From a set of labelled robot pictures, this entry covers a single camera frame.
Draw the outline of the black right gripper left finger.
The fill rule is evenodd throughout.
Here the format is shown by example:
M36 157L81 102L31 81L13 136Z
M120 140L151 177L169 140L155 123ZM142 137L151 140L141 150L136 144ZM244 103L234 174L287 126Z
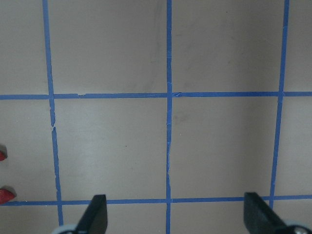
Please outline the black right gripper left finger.
M108 227L106 195L93 196L79 220L75 234L105 234Z

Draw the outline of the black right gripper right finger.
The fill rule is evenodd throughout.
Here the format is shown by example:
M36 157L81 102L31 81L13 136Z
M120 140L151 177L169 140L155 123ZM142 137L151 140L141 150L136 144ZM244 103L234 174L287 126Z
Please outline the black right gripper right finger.
M244 194L244 225L250 234L289 234L289 227L255 192Z

